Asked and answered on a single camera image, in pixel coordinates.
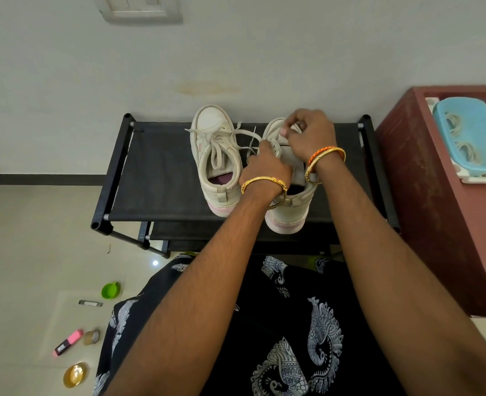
tiled floor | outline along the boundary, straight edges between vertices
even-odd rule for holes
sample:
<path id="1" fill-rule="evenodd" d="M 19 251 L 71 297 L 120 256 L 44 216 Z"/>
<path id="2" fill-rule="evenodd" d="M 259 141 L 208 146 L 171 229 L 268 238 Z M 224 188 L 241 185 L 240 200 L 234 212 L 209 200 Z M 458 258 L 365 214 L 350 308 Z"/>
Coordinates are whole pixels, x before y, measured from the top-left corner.
<path id="1" fill-rule="evenodd" d="M 98 187 L 0 186 L 0 395 L 89 395 L 101 343 L 77 343 L 57 358 L 52 350 L 78 328 L 105 330 L 110 309 L 120 300 L 101 299 L 105 283 L 120 281 L 121 298 L 128 298 L 167 263 L 89 229 L 99 192 Z M 116 228 L 136 236 L 138 224 Z M 104 304 L 80 306 L 80 299 Z M 486 319 L 476 322 L 486 337 Z M 66 389 L 63 373 L 79 361 L 88 363 L 88 378 Z"/>

bangle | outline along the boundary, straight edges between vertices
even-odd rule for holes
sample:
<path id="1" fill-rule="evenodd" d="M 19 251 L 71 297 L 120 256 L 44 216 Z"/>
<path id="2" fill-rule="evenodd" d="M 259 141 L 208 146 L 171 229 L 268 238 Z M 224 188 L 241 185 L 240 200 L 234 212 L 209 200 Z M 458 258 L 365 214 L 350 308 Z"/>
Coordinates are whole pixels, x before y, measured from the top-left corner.
<path id="1" fill-rule="evenodd" d="M 327 147 L 322 147 L 320 150 L 317 150 L 312 156 L 311 158 L 309 159 L 309 161 L 307 162 L 307 165 L 311 165 L 311 163 L 313 162 L 313 160 L 316 158 L 316 156 L 322 152 L 325 152 L 326 150 L 331 150 L 333 149 L 333 151 L 338 151 L 339 154 L 340 154 L 340 158 L 342 159 L 342 161 L 345 162 L 345 151 L 343 149 L 341 149 L 340 147 L 336 147 L 336 146 L 327 146 Z"/>
<path id="2" fill-rule="evenodd" d="M 330 152 L 339 152 L 340 156 L 342 157 L 342 161 L 345 161 L 345 151 L 342 150 L 340 147 L 329 147 L 322 152 L 319 150 L 318 154 L 316 156 L 313 155 L 309 159 L 309 161 L 311 161 L 311 163 L 309 164 L 309 166 L 307 167 L 307 170 L 305 171 L 305 180 L 307 182 L 310 182 L 313 185 L 320 185 L 320 183 L 322 183 L 322 182 L 313 182 L 311 179 L 309 179 L 309 174 L 311 172 L 313 172 L 313 168 L 316 165 L 316 163 L 318 162 L 318 160 L 320 160 L 323 156 L 325 156 L 326 154 L 329 154 Z"/>
<path id="3" fill-rule="evenodd" d="M 272 210 L 273 208 L 276 208 L 280 204 L 283 204 L 283 202 L 285 201 L 285 198 L 287 197 L 287 185 L 285 184 L 285 182 L 283 180 L 278 179 L 278 178 L 274 178 L 272 176 L 256 176 L 255 178 L 249 179 L 249 180 L 247 180 L 245 183 L 243 183 L 241 185 L 241 194 L 245 193 L 245 189 L 252 182 L 255 182 L 257 180 L 263 180 L 263 179 L 270 180 L 270 181 L 272 181 L 272 182 L 280 185 L 282 187 L 282 190 L 283 190 L 283 199 L 282 199 L 282 201 L 280 201 L 279 203 L 276 203 L 276 204 L 273 204 L 273 205 L 269 206 L 268 210 Z"/>

forearm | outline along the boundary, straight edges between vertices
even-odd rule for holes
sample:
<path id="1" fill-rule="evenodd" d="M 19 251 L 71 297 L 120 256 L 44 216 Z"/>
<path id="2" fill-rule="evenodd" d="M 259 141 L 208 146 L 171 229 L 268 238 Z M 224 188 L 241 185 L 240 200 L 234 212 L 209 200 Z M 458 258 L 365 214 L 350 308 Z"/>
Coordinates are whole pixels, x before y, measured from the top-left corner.
<path id="1" fill-rule="evenodd" d="M 268 202 L 242 195 L 147 321 L 106 396 L 199 394 L 219 354 Z"/>
<path id="2" fill-rule="evenodd" d="M 336 155 L 317 164 L 366 319 L 409 394 L 486 388 L 486 342 Z"/>

light blue plastic tray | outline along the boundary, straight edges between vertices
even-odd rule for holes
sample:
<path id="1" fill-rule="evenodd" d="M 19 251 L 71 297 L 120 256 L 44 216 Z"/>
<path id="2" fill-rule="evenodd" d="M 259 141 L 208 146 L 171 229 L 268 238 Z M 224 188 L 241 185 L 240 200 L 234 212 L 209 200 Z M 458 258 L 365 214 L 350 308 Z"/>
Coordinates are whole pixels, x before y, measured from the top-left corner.
<path id="1" fill-rule="evenodd" d="M 433 115 L 454 162 L 471 176 L 485 174 L 486 104 L 469 97 L 449 97 L 436 104 Z"/>

baseboard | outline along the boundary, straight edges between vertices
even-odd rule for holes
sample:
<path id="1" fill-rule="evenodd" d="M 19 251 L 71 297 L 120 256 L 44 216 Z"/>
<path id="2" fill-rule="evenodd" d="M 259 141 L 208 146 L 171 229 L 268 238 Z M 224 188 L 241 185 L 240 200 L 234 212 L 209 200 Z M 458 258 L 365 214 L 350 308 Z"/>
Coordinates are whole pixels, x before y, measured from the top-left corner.
<path id="1" fill-rule="evenodd" d="M 0 185 L 102 186 L 105 175 L 0 174 Z"/>

